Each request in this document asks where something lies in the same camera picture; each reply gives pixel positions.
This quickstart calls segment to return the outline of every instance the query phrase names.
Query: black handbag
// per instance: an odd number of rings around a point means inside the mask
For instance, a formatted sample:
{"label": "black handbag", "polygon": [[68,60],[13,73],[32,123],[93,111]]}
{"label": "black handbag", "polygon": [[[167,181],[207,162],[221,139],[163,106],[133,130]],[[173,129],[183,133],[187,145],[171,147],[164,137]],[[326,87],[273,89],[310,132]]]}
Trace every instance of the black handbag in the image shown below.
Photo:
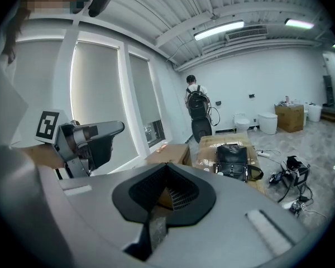
{"label": "black handbag", "polygon": [[[252,176],[252,170],[256,170],[259,174]],[[248,164],[247,148],[239,145],[217,147],[214,172],[244,182],[247,182],[248,179],[260,180],[264,175],[260,168]]]}

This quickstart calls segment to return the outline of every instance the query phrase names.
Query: ceiling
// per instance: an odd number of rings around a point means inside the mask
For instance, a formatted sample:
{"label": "ceiling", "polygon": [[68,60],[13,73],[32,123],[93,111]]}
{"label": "ceiling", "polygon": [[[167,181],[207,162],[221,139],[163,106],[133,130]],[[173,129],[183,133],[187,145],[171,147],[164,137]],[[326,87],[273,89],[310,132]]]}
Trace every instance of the ceiling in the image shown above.
{"label": "ceiling", "polygon": [[[287,18],[312,22],[315,26],[311,30],[287,27],[284,25]],[[84,13],[80,20],[139,40],[170,58],[177,70],[259,46],[335,43],[329,30],[332,21],[318,0],[112,0],[97,18]],[[245,28],[265,28],[267,34],[235,42],[226,41],[226,33],[200,41],[194,39],[195,33],[237,20],[243,20]]]}

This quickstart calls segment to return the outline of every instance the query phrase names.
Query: cardboard box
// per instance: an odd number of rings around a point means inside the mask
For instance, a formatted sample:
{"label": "cardboard box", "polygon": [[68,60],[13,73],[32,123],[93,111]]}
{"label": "cardboard box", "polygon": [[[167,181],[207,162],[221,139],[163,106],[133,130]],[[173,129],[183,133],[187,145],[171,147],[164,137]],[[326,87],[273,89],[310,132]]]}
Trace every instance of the cardboard box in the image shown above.
{"label": "cardboard box", "polygon": [[[188,144],[166,145],[145,159],[145,164],[175,163],[192,166],[190,147]],[[162,192],[157,203],[168,209],[173,209],[173,200],[167,188]]]}
{"label": "cardboard box", "polygon": [[304,127],[304,106],[275,106],[278,127],[286,132],[296,132]]}
{"label": "cardboard box", "polygon": [[[200,145],[199,145],[197,161],[196,161],[196,164],[194,164],[194,167],[198,169],[202,169],[202,170],[205,168],[208,168],[210,173],[214,174],[213,164],[216,163],[217,147],[221,145],[233,144],[233,143],[237,143],[240,146],[247,147],[248,163],[250,165],[260,168],[259,162],[257,159],[257,153],[255,149],[252,147],[252,144],[250,140],[248,139],[248,136],[244,133],[237,133],[237,134],[230,133],[230,134],[225,134],[225,135],[202,137],[200,141]],[[258,174],[259,174],[258,171],[252,170],[252,176],[256,176]],[[247,184],[257,189],[262,194],[264,195],[266,194],[262,180],[257,180],[257,181],[249,180]]]}

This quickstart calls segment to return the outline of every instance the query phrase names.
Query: black backpack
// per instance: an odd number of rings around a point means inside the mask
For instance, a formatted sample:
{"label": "black backpack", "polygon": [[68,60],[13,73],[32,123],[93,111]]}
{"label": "black backpack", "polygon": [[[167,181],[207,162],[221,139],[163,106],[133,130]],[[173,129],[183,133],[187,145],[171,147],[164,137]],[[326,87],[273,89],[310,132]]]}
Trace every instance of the black backpack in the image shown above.
{"label": "black backpack", "polygon": [[187,104],[192,120],[206,117],[208,115],[208,101],[206,95],[200,91],[200,85],[197,86],[196,91],[192,92],[189,88],[186,91],[189,93]]}

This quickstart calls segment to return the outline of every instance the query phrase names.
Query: power strip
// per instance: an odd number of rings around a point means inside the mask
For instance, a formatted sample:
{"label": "power strip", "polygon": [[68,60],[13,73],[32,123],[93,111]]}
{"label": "power strip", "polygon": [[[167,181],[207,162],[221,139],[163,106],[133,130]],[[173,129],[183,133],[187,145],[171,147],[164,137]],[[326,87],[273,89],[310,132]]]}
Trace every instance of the power strip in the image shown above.
{"label": "power strip", "polygon": [[266,157],[266,158],[269,158],[269,157],[270,157],[270,154],[268,154],[268,153],[258,152],[257,154],[258,154],[259,156]]}

